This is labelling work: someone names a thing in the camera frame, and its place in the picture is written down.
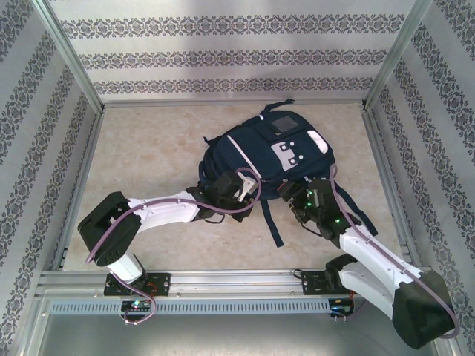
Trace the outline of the navy blue backpack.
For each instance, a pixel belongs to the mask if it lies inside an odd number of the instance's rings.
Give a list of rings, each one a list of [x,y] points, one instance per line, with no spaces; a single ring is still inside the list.
[[[307,187],[315,180],[329,180],[350,214],[376,236],[378,231],[370,218],[335,181],[337,166],[331,145],[304,117],[283,111],[281,106],[283,102],[269,104],[257,116],[209,140],[198,166],[199,182],[211,185],[221,174],[239,168],[254,171],[261,180],[258,201],[264,219],[276,246],[281,247],[284,242],[269,207],[269,201],[281,198],[279,186],[290,181]]]

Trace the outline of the right controller circuit board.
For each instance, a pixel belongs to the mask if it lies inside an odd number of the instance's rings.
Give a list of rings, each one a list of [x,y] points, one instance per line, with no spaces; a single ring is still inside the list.
[[[336,318],[344,318],[346,319],[351,314],[353,314],[355,310],[355,302],[354,299],[330,299],[329,300],[330,306],[330,315]]]

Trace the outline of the controller circuit board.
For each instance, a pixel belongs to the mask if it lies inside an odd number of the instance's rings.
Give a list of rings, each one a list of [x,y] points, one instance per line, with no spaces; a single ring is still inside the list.
[[[151,311],[151,302],[146,300],[124,300],[121,302],[120,311],[148,313]]]
[[[336,318],[344,318],[346,319],[351,314],[353,314],[355,310],[355,302],[354,299],[330,299],[329,300],[330,306],[330,315]]]

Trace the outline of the grey metal shelf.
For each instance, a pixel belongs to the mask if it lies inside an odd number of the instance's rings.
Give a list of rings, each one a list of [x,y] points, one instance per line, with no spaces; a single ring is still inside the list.
[[[156,316],[127,326],[117,316],[52,315],[27,356],[439,356],[405,345],[365,306],[347,322],[325,314]]]

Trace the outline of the left controller circuit board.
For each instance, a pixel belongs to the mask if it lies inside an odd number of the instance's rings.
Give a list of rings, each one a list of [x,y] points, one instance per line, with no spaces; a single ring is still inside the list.
[[[124,300],[121,302],[120,311],[148,313],[151,311],[151,302],[146,300]]]

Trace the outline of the aluminium mounting rail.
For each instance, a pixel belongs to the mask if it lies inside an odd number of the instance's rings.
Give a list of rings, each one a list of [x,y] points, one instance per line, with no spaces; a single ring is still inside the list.
[[[302,282],[290,269],[170,271],[166,284],[169,297],[265,298],[303,295]],[[36,297],[101,297],[106,271],[44,271],[34,292]]]

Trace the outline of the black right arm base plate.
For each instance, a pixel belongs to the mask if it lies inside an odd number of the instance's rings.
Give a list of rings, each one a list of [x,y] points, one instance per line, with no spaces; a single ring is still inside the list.
[[[301,286],[304,295],[350,295],[349,289],[338,277],[326,271],[301,271]]]

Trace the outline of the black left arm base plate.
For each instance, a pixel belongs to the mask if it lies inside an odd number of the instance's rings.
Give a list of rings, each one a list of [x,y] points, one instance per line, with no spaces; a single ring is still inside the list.
[[[166,297],[171,285],[171,275],[169,273],[146,273],[131,283],[131,286],[141,292],[159,297]],[[121,284],[112,274],[108,274],[104,287],[105,296],[130,296],[138,295]]]

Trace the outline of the aluminium rear frame rail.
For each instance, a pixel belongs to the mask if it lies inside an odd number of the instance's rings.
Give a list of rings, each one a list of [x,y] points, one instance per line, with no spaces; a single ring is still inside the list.
[[[242,106],[258,105],[265,107],[268,104],[282,102],[282,99],[275,100],[128,100],[106,102],[104,108],[158,108],[158,107],[182,107],[182,106]],[[296,105],[343,105],[358,104],[363,105],[363,99],[301,99],[295,100]]]

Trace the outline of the aluminium frame post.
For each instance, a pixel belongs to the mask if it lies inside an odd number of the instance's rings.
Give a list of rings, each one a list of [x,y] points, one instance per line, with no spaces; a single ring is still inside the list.
[[[88,102],[91,104],[95,113],[103,112],[104,105],[100,99],[93,82],[90,80],[84,69],[80,58],[71,44],[60,20],[51,7],[49,0],[30,0],[39,14],[46,30],[54,40],[65,64],[70,68],[75,80],[81,87]]]
[[[419,27],[432,3],[433,0],[414,1],[410,12],[401,26],[401,30],[399,31],[394,43],[391,45],[387,56],[383,61],[378,73],[376,74],[368,94],[363,101],[363,107],[366,111],[374,106],[380,93],[384,89],[384,86],[387,84],[391,73],[409,45],[410,39],[412,38],[416,29]]]

